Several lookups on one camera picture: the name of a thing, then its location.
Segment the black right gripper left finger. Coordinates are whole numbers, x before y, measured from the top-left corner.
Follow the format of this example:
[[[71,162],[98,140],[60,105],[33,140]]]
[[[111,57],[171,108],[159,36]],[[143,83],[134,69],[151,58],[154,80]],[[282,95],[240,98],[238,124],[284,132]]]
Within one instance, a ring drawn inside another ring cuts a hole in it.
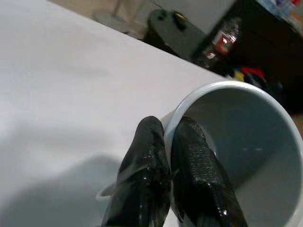
[[[101,227],[163,227],[170,209],[171,173],[164,129],[143,118],[117,173]]]

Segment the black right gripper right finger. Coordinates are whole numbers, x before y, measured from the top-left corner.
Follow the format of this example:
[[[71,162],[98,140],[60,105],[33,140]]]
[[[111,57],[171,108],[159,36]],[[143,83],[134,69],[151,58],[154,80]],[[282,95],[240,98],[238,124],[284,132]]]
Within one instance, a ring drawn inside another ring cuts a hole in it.
[[[171,170],[182,227],[248,227],[226,171],[190,117],[183,117],[175,129]]]

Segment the white ceramic mug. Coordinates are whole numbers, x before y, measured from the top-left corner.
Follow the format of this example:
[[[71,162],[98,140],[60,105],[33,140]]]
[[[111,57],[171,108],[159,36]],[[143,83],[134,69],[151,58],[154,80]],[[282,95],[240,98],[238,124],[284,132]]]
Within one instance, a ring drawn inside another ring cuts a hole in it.
[[[170,209],[163,227],[182,227],[175,213],[171,147],[183,117],[202,128],[227,173],[248,227],[299,227],[303,223],[303,140],[296,125],[263,90],[224,81],[193,91],[159,119],[171,173]],[[105,203],[102,221],[115,183],[96,196]]]

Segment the red yellow blue items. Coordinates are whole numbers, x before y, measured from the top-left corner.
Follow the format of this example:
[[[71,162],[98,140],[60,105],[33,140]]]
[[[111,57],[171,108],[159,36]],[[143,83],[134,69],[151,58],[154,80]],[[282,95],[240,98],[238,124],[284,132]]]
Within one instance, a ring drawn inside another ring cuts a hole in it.
[[[256,78],[260,79],[263,82],[266,82],[264,72],[261,69],[258,69],[258,68],[244,68],[244,67],[242,67],[242,68],[234,68],[233,71],[234,71],[233,78],[238,80],[238,81],[244,82],[244,78],[246,76],[247,77],[248,76],[253,76],[253,77],[256,77]]]

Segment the clear bottle with red label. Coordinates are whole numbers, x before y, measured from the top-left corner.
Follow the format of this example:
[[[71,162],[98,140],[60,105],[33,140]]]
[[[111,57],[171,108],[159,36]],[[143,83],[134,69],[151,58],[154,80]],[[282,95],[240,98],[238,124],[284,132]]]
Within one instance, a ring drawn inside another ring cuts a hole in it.
[[[204,51],[206,58],[213,61],[215,58],[227,55],[240,37],[241,25],[240,17],[224,21],[212,39],[210,47]]]

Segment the black round-backed chair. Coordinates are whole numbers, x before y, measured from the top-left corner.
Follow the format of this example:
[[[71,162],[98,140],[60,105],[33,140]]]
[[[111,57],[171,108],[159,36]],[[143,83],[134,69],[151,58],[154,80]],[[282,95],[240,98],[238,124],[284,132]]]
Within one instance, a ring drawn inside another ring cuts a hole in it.
[[[153,10],[147,25],[145,43],[189,62],[206,38],[202,30],[177,11]]]

